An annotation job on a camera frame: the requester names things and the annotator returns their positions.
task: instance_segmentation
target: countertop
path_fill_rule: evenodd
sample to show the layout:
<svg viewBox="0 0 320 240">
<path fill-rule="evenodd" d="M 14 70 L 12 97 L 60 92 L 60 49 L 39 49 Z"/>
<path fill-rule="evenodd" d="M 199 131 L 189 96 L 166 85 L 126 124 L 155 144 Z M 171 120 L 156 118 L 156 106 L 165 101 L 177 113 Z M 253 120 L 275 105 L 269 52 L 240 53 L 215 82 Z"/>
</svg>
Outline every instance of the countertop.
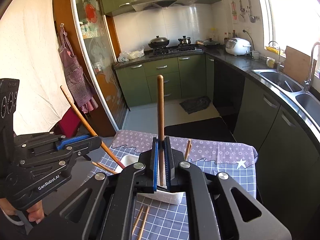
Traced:
<svg viewBox="0 0 320 240">
<path fill-rule="evenodd" d="M 312 123 L 312 121 L 303 113 L 303 111 L 284 93 L 282 93 L 275 86 L 261 78 L 256 73 L 252 72 L 252 70 L 259 69 L 270 69 L 267 67 L 264 60 L 256 60 L 252 59 L 248 56 L 233 56 L 228 54 L 224 49 L 210 49 L 204 46 L 199 46 L 202 51 L 185 51 L 180 53 L 159 55 L 156 57 L 150 57 L 152 55 L 151 51 L 146 51 L 145 55 L 141 58 L 133 59 L 127 62 L 116 62 L 113 64 L 114 69 L 124 68 L 132 65 L 138 65 L 148 61 L 154 61 L 164 58 L 170 57 L 181 57 L 187 55 L 195 55 L 195 54 L 207 54 L 212 56 L 215 60 L 219 60 L 222 63 L 227 64 L 232 69 L 238 71 L 246 78 L 249 78 L 257 85 L 259 85 L 263 90 L 273 96 L 275 100 L 277 100 L 291 115 L 295 118 L 295 120 L 301 125 L 304 131 L 308 134 L 312 142 L 314 143 L 316 149 L 320 153 L 320 132 L 317 127 Z"/>
</svg>

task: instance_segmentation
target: plastic bag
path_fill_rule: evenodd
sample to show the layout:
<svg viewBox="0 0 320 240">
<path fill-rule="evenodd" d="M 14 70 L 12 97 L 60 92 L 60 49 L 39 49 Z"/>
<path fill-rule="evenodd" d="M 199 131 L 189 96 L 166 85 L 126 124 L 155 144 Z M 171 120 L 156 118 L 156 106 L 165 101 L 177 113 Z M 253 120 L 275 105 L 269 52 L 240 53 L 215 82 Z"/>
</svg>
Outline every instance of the plastic bag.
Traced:
<svg viewBox="0 0 320 240">
<path fill-rule="evenodd" d="M 118 61 L 119 62 L 129 61 L 130 59 L 135 59 L 143 56 L 144 56 L 144 46 L 141 46 L 140 50 L 136 50 L 133 52 L 131 51 L 121 52 L 118 57 Z"/>
</svg>

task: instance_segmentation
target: rice cooker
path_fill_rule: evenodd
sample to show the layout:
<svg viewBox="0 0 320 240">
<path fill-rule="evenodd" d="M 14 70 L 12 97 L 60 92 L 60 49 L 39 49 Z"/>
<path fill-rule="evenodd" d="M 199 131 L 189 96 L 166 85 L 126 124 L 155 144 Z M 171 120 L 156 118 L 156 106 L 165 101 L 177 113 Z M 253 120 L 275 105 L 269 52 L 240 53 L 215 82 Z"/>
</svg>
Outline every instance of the rice cooker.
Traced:
<svg viewBox="0 0 320 240">
<path fill-rule="evenodd" d="M 245 55 L 250 53 L 250 42 L 241 38 L 232 38 L 226 44 L 226 52 L 232 55 Z"/>
</svg>

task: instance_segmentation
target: wooden chopstick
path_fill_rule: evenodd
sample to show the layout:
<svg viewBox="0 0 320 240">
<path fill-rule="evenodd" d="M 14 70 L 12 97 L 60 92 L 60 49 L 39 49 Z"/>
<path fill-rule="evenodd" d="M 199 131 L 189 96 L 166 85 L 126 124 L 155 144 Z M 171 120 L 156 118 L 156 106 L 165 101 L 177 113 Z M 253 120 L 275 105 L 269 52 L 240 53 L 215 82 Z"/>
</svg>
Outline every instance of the wooden chopstick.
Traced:
<svg viewBox="0 0 320 240">
<path fill-rule="evenodd" d="M 159 145 L 159 176 L 160 186 L 163 186 L 164 171 L 164 92 L 163 92 L 163 76 L 157 76 L 158 88 L 158 145 Z"/>
<path fill-rule="evenodd" d="M 75 114 L 79 117 L 81 120 L 82 124 L 87 128 L 87 130 L 90 132 L 92 136 L 97 136 L 97 133 L 92 129 L 92 127 L 89 125 L 87 120 L 82 116 L 76 105 L 72 102 L 71 98 L 67 94 L 66 90 L 63 88 L 63 86 L 60 86 L 64 96 L 68 100 L 69 104 L 71 105 L 71 108 L 75 112 Z M 105 145 L 104 142 L 101 142 L 101 148 L 104 149 L 104 151 L 121 167 L 125 168 L 125 166 L 118 160 L 118 158 L 110 151 L 110 149 Z"/>
<path fill-rule="evenodd" d="M 143 221 L 142 221 L 142 225 L 141 225 L 141 229 L 140 229 L 140 232 L 138 234 L 137 240 L 141 240 L 143 229 L 144 229 L 144 225 L 146 224 L 146 221 L 147 221 L 147 216 L 148 216 L 149 209 L 150 209 L 150 206 L 147 207 L 146 214 L 144 215 L 144 218 L 143 218 Z"/>
<path fill-rule="evenodd" d="M 191 139 L 189 139 L 189 140 L 188 140 L 188 143 L 187 143 L 186 152 L 185 152 L 185 154 L 184 154 L 184 159 L 185 159 L 185 160 L 187 160 L 187 158 L 188 158 L 190 149 L 191 149 Z"/>
<path fill-rule="evenodd" d="M 109 169 L 108 167 L 104 166 L 103 164 L 101 163 L 95 163 L 95 162 L 91 162 L 93 165 L 97 166 L 98 168 L 100 169 L 103 169 L 103 170 L 106 170 L 112 174 L 117 174 L 117 172 L 113 171 L 112 169 Z"/>
<path fill-rule="evenodd" d="M 137 227 L 137 225 L 138 225 L 138 222 L 139 222 L 139 219 L 140 219 L 140 217 L 141 217 L 142 211 L 143 211 L 143 205 L 141 205 L 141 207 L 140 207 L 140 209 L 139 209 L 139 213 L 138 213 L 138 215 L 137 215 L 137 218 L 136 218 L 136 220 L 135 220 L 135 222 L 134 222 L 134 224 L 133 224 L 132 235 L 133 235 L 133 232 L 134 232 L 134 230 L 136 229 L 136 227 Z"/>
</svg>

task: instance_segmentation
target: apron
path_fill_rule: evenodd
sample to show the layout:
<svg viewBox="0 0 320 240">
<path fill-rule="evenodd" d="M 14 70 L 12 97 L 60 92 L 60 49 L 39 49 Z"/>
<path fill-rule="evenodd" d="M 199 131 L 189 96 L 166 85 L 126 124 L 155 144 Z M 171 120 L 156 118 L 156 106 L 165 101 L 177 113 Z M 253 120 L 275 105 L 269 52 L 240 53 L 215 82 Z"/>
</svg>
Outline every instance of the apron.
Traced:
<svg viewBox="0 0 320 240">
<path fill-rule="evenodd" d="M 78 107 L 84 114 L 87 114 L 98 108 L 98 104 L 93 98 L 95 90 L 85 76 L 83 68 L 73 53 L 67 35 L 64 27 L 61 27 L 59 55 L 64 66 L 66 83 Z"/>
</svg>

